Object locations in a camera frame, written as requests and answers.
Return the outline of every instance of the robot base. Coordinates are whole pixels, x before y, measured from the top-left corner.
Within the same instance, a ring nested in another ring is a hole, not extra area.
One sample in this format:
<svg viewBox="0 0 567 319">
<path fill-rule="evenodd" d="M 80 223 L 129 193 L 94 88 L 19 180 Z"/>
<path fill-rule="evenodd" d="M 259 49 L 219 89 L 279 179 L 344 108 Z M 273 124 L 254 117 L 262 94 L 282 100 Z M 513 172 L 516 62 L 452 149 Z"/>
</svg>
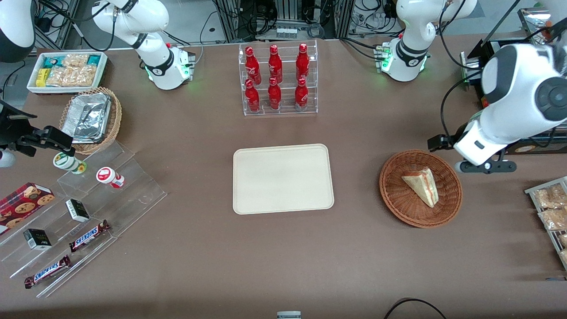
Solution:
<svg viewBox="0 0 567 319">
<path fill-rule="evenodd" d="M 396 45 L 399 41 L 400 39 L 393 39 L 390 42 L 384 42 L 381 47 L 374 50 L 374 57 L 379 59 L 376 61 L 376 69 L 378 73 L 386 73 L 396 81 L 408 82 L 415 79 L 424 69 L 427 57 L 424 57 L 421 65 L 407 66 L 396 53 Z"/>
<path fill-rule="evenodd" d="M 173 90 L 182 85 L 185 81 L 193 80 L 195 69 L 195 55 L 179 48 L 170 48 L 174 54 L 174 62 L 162 76 L 152 75 L 146 68 L 150 80 L 162 90 Z"/>
</svg>

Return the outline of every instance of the green and white container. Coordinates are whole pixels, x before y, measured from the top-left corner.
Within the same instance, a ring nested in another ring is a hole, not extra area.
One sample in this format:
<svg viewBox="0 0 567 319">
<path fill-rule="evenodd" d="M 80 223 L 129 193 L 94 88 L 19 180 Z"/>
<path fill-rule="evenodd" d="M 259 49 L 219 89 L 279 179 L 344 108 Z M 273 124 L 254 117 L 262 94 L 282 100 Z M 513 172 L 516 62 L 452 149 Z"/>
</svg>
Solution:
<svg viewBox="0 0 567 319">
<path fill-rule="evenodd" d="M 65 153 L 58 153 L 53 158 L 53 165 L 58 169 L 69 171 L 73 174 L 83 174 L 87 170 L 87 164 L 73 156 Z"/>
</svg>

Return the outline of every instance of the red cookie box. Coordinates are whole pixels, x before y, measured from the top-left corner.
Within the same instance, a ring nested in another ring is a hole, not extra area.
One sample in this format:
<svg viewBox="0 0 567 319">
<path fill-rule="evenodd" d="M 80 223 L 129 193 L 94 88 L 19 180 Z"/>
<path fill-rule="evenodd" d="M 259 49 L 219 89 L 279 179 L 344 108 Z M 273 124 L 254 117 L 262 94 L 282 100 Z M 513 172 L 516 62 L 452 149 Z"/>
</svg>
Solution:
<svg viewBox="0 0 567 319">
<path fill-rule="evenodd" d="M 0 199 L 0 235 L 22 222 L 55 196 L 50 189 L 26 183 L 7 197 Z"/>
</svg>

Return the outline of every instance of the cookie box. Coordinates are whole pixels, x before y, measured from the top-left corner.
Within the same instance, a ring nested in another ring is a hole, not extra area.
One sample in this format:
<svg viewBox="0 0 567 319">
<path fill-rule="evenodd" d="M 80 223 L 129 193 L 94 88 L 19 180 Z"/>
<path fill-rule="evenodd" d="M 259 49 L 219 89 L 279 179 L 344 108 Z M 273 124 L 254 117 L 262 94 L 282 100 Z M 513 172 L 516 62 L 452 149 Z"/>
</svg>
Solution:
<svg viewBox="0 0 567 319">
<path fill-rule="evenodd" d="M 92 81 L 91 86 L 70 86 L 70 87 L 41 87 L 36 85 L 37 76 L 40 73 L 40 69 L 44 67 L 45 59 L 53 57 L 55 55 L 66 55 L 66 54 L 89 54 L 90 56 L 100 56 L 100 60 L 96 67 L 95 78 Z M 104 68 L 107 63 L 107 55 L 103 52 L 95 51 L 68 51 L 68 52 L 47 52 L 38 55 L 35 66 L 33 67 L 32 75 L 29 77 L 27 88 L 30 92 L 35 94 L 70 94 L 78 93 L 87 90 L 95 89 L 99 86 L 100 81 L 103 77 Z"/>
<path fill-rule="evenodd" d="M 50 189 L 26 183 L 7 197 L 0 199 L 0 235 L 22 222 L 55 196 Z"/>
</svg>

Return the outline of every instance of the beige tray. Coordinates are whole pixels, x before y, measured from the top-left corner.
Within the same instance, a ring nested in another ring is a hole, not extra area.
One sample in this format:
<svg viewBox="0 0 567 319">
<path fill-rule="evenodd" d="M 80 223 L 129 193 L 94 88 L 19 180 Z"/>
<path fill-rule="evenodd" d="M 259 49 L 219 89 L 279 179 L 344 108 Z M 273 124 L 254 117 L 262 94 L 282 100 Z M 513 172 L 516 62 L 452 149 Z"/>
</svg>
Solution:
<svg viewBox="0 0 567 319">
<path fill-rule="evenodd" d="M 234 153 L 232 208 L 237 214 L 329 209 L 334 202 L 329 151 L 323 144 Z"/>
</svg>

